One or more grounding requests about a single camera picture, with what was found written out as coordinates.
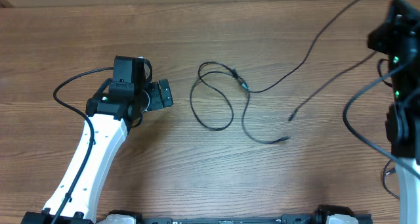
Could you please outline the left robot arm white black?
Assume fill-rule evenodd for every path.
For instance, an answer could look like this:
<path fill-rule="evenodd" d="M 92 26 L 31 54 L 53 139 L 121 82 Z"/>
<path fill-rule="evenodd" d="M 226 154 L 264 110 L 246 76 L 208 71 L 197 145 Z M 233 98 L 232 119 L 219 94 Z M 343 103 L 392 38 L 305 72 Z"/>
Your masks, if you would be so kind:
<path fill-rule="evenodd" d="M 144 113 L 173 105 L 166 79 L 152 80 L 143 57 L 116 56 L 111 78 L 87 101 L 84 112 L 57 102 L 85 120 L 74 156 L 53 195 L 39 213 L 26 212 L 23 223 L 96 223 L 100 194 L 117 151 Z"/>

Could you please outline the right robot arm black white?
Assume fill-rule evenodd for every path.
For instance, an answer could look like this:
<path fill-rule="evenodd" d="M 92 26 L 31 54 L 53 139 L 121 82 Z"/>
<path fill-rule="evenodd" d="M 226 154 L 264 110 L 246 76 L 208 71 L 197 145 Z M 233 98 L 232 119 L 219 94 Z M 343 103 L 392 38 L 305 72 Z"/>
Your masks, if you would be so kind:
<path fill-rule="evenodd" d="M 388 56 L 394 103 L 385 128 L 400 189 L 400 222 L 419 222 L 419 11 L 405 0 L 392 0 L 385 21 L 367 38 L 367 46 Z"/>

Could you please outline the black cable silver plug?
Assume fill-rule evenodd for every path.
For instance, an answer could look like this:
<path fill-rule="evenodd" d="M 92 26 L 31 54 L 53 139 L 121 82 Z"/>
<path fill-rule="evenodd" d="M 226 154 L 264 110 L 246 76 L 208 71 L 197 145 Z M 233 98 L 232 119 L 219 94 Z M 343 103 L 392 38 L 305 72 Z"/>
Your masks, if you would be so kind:
<path fill-rule="evenodd" d="M 219 70 L 211 70 L 209 72 L 206 72 L 204 74 L 202 74 L 202 70 L 206 67 L 206 66 L 210 66 L 210 65 L 217 65 L 217 66 L 221 66 L 222 68 L 225 69 L 225 71 L 219 71 Z M 249 86 L 247 84 L 247 82 L 237 73 L 237 71 L 233 68 L 228 67 L 227 65 L 220 63 L 220 62 L 216 62 L 216 61 L 207 61 L 207 62 L 203 62 L 198 66 L 198 78 L 197 80 L 193 83 L 193 85 L 191 86 L 191 90 L 190 90 L 190 95 L 189 95 L 189 102 L 190 102 L 190 108 L 191 111 L 195 117 L 195 119 L 197 120 L 197 122 L 203 126 L 204 128 L 206 128 L 209 131 L 223 131 L 225 129 L 227 129 L 231 123 L 233 122 L 234 119 L 234 109 L 232 106 L 232 103 L 229 101 L 228 97 L 219 89 L 217 89 L 216 87 L 213 87 L 212 85 L 208 84 L 205 80 L 204 77 L 210 75 L 210 74 L 223 74 L 226 76 L 229 76 L 233 79 L 235 79 L 235 81 L 240 85 L 241 88 L 243 88 L 243 90 L 245 91 L 245 98 L 246 98 L 246 102 L 245 102 L 245 107 L 243 109 L 242 115 L 241 115 L 241 128 L 242 131 L 245 133 L 245 135 L 251 139 L 252 141 L 262 144 L 262 145 L 273 145 L 276 143 L 281 143 L 284 141 L 289 140 L 291 137 L 290 136 L 281 136 L 278 139 L 274 139 L 274 140 L 261 140 L 261 139 L 257 139 L 254 136 L 252 136 L 248 130 L 246 129 L 245 126 L 245 115 L 247 113 L 247 109 L 249 107 L 249 103 L 250 103 L 250 99 L 251 99 L 251 94 L 252 92 L 249 89 Z M 221 127 L 211 127 L 207 124 L 205 124 L 200 117 L 197 115 L 196 111 L 194 110 L 194 106 L 193 106 L 193 102 L 192 102 L 192 97 L 193 97 L 193 92 L 194 89 L 199 85 L 199 84 L 204 84 L 205 86 L 207 86 L 208 88 L 210 88 L 211 90 L 217 92 L 225 101 L 225 103 L 228 105 L 230 113 L 231 113 L 231 117 L 230 117 L 230 121 L 226 124 L 223 125 Z"/>

